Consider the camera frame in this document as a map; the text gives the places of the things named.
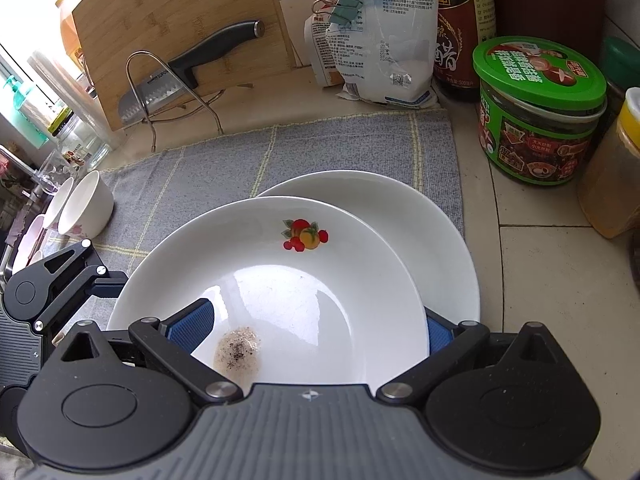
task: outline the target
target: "dark bottle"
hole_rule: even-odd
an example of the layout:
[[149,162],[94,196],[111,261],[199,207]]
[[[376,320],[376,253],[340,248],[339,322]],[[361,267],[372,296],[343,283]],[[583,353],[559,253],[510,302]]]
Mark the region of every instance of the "dark bottle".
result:
[[438,40],[434,74],[454,99],[478,101],[480,79],[472,54],[495,37],[494,0],[438,0]]
[[500,36],[555,41],[598,61],[605,0],[495,0]]

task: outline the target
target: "blue gripper pad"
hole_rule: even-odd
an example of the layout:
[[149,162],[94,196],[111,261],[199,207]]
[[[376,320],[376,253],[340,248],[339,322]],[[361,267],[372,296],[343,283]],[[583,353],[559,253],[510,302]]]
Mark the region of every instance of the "blue gripper pad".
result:
[[427,317],[427,328],[429,329],[429,355],[435,354],[453,341],[451,330],[432,317]]
[[213,305],[200,298],[164,320],[162,332],[169,341],[190,354],[213,330],[213,321]]

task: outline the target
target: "plastic bag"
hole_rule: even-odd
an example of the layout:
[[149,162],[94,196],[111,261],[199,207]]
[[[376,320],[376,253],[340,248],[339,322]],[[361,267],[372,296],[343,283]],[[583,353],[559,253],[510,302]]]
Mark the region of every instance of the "plastic bag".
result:
[[359,1],[351,23],[332,23],[326,32],[345,97],[409,108],[436,104],[438,0]]

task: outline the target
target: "white plate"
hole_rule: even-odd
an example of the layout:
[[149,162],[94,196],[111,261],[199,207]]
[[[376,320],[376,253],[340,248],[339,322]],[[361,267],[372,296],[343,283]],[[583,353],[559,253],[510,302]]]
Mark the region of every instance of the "white plate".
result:
[[22,240],[18,245],[18,253],[15,255],[14,266],[12,267],[13,274],[19,270],[23,270],[29,263],[29,257],[31,256],[33,248],[40,237],[43,222],[44,215],[37,215],[36,218],[33,219],[33,222],[31,222],[27,232],[22,237]]
[[425,306],[453,323],[480,321],[478,278],[447,215],[412,187],[364,171],[311,173],[260,196],[289,195],[338,206],[365,221],[409,269]]
[[[316,222],[328,240],[307,230],[298,238],[315,248],[286,250],[284,221],[299,219],[289,230]],[[402,261],[364,222],[314,200],[243,200],[183,225],[133,272],[108,330],[165,319],[201,297],[215,321],[193,356],[245,392],[253,382],[367,383],[375,392],[429,352]],[[230,343],[257,351],[237,361],[226,355]]]

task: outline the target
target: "white ceramic cup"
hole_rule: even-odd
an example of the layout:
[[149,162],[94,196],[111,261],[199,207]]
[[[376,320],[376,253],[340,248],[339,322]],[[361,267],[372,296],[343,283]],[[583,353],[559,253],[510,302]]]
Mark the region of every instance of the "white ceramic cup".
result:
[[92,171],[80,181],[60,214],[58,232],[79,238],[95,238],[104,229],[113,212],[113,194]]
[[44,213],[44,222],[42,227],[44,229],[57,229],[62,209],[66,204],[66,200],[71,195],[74,188],[74,178],[70,176],[66,179],[60,189],[53,196],[53,199],[49,203],[46,213]]

